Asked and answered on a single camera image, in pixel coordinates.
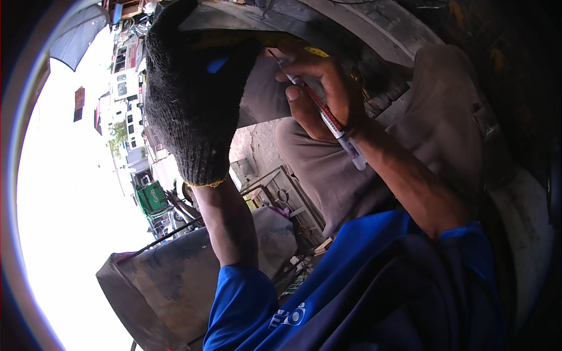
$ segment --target yellow tape measure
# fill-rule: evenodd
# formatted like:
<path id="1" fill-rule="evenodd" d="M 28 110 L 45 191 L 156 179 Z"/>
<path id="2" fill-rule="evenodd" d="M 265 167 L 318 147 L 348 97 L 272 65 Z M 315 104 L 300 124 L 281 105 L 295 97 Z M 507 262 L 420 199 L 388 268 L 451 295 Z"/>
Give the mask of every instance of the yellow tape measure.
<path id="1" fill-rule="evenodd" d="M 316 56 L 320 56 L 320 57 L 328 57 L 329 56 L 327 53 L 323 52 L 319 48 L 313 48 L 313 47 L 307 46 L 307 47 L 305 47 L 305 50 L 307 50 L 308 52 L 310 52 L 311 54 L 314 54 Z"/>

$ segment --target wooden block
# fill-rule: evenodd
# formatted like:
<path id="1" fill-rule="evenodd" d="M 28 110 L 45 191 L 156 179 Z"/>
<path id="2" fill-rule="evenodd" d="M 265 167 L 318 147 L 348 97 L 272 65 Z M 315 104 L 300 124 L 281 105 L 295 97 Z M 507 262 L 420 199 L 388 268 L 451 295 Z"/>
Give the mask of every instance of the wooden block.
<path id="1" fill-rule="evenodd" d="M 316 249 L 314 249 L 314 256 L 316 256 L 317 254 L 326 252 L 332 243 L 333 243 L 332 238 L 326 239 L 325 242 L 323 242 L 320 246 L 318 246 Z"/>

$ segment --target car tire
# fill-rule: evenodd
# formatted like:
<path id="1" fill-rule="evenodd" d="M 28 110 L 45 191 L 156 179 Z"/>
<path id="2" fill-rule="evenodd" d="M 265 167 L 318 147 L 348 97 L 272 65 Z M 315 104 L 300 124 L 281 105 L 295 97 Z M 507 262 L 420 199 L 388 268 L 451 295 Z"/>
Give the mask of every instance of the car tire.
<path id="1" fill-rule="evenodd" d="M 174 212 L 174 219 L 178 222 L 185 222 L 185 219 L 177 212 Z"/>

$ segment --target gray pants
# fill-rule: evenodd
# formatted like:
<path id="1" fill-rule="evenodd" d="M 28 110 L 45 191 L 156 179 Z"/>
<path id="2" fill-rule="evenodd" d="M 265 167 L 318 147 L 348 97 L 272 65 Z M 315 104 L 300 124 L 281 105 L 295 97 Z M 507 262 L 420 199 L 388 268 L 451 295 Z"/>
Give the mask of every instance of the gray pants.
<path id="1" fill-rule="evenodd" d="M 475 216 L 491 111 L 470 60 L 452 45 L 428 45 L 416 54 L 411 89 L 405 113 L 386 132 L 439 175 Z M 358 171 L 339 144 L 311 139 L 292 117 L 277 125 L 275 144 L 324 216 L 324 236 L 334 235 L 349 220 L 381 211 L 392 198 L 370 166 Z"/>

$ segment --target hand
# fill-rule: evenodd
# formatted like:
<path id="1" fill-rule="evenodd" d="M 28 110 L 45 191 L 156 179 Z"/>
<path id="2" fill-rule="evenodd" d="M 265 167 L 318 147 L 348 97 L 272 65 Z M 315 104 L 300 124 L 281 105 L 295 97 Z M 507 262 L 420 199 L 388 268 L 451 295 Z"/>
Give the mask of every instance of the hand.
<path id="1" fill-rule="evenodd" d="M 170 4 L 146 35 L 144 110 L 183 180 L 216 186 L 228 174 L 240 100 L 261 44 L 249 39 L 236 47 L 190 50 L 197 35 L 179 31 L 178 25 L 197 5 L 197 0 Z"/>
<path id="2" fill-rule="evenodd" d="M 276 74 L 275 78 L 287 81 L 285 74 L 291 74 L 309 75 L 320 80 L 326 94 L 326 105 L 349 136 L 356 135 L 368 117 L 363 107 L 361 89 L 351 77 L 344 74 L 342 65 L 331 57 L 316 56 L 291 43 L 281 42 L 278 48 L 291 62 L 284 63 L 283 72 Z M 285 93 L 291 114 L 311 138 L 336 143 L 335 137 L 322 121 L 316 104 L 303 87 L 291 85 Z"/>

